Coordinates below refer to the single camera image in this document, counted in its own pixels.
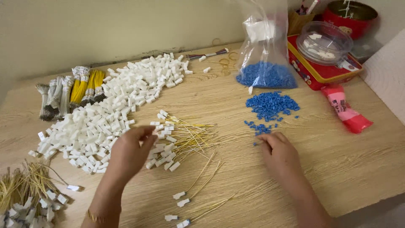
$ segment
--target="clear plastic container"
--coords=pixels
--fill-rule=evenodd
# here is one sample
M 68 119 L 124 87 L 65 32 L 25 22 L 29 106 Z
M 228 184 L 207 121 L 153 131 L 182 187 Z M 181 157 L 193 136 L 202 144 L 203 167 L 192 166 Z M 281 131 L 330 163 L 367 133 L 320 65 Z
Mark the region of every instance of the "clear plastic container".
M 298 51 L 309 61 L 324 66 L 345 60 L 352 47 L 351 37 L 327 22 L 309 22 L 297 38 Z

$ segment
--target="left hand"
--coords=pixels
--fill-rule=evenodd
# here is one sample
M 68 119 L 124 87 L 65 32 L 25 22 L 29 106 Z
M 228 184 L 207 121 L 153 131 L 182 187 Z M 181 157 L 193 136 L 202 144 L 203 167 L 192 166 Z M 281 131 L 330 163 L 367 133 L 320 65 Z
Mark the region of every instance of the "left hand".
M 123 134 L 111 149 L 111 159 L 106 171 L 115 180 L 127 183 L 137 174 L 149 155 L 157 136 L 152 135 L 155 126 L 140 126 Z

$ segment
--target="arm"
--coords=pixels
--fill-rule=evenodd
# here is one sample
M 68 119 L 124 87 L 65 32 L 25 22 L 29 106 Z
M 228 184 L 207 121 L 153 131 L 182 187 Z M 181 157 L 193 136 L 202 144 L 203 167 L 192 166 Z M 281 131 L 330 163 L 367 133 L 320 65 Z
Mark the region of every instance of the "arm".
M 305 178 L 294 146 L 280 132 L 257 138 L 263 141 L 263 159 L 269 172 L 293 199 L 299 227 L 332 227 L 332 218 Z
M 155 126 L 131 129 L 115 142 L 111 149 L 107 171 L 89 207 L 90 215 L 99 220 L 95 222 L 86 215 L 82 228 L 118 227 L 122 192 L 125 185 L 145 164 L 149 151 L 156 141 L 156 136 L 152 135 L 154 129 Z

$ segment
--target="clear plastic bag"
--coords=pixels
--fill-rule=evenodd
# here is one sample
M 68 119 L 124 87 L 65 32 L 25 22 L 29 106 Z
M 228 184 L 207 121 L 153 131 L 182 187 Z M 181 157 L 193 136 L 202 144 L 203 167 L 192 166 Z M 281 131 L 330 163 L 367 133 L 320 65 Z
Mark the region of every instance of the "clear plastic bag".
M 245 86 L 296 88 L 288 66 L 286 0 L 239 0 L 246 37 L 236 80 Z

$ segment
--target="blue plastic piece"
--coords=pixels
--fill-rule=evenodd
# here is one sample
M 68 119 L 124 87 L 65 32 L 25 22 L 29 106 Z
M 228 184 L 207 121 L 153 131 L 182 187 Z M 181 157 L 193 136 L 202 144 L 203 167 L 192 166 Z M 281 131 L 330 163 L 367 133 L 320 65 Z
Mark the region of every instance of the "blue plastic piece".
M 236 80 L 242 85 L 260 88 L 297 88 L 289 68 L 271 62 L 260 61 L 242 68 Z
M 246 107 L 251 107 L 252 112 L 257 113 L 257 118 L 259 120 L 264 118 L 266 122 L 277 119 L 280 112 L 290 115 L 291 110 L 298 111 L 300 109 L 290 96 L 281 96 L 280 91 L 255 95 L 246 101 Z

